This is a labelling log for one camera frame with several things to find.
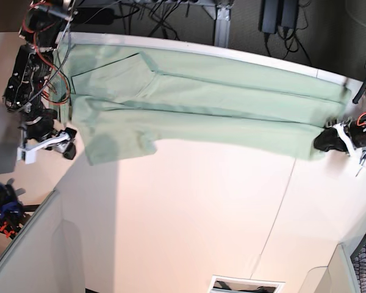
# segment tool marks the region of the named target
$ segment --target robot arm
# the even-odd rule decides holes
[[[76,131],[70,128],[58,132],[54,129],[57,111],[45,108],[42,99],[52,104],[63,105],[69,100],[68,81],[60,72],[69,55],[68,51],[60,67],[54,65],[53,51],[59,46],[57,36],[70,32],[75,0],[33,0],[27,12],[19,36],[26,40],[16,57],[13,73],[5,89],[3,101],[10,113],[20,113],[22,138],[18,159],[27,164],[35,161],[40,148],[56,150],[67,159],[73,159],[76,148],[73,140]],[[66,85],[66,94],[61,101],[50,101],[45,89],[59,76]],[[37,145],[30,145],[29,140]]]

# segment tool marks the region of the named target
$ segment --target white clamp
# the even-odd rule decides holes
[[[46,139],[36,145],[25,144],[24,147],[18,147],[18,161],[24,159],[26,164],[32,164],[37,160],[37,151],[42,148],[47,148],[65,140],[70,140],[71,137],[66,132],[61,132],[59,136]]]

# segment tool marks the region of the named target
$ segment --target cloth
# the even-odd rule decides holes
[[[217,57],[95,45],[71,55],[73,123],[91,164],[153,154],[160,139],[313,159],[314,138],[350,98],[339,85]]]

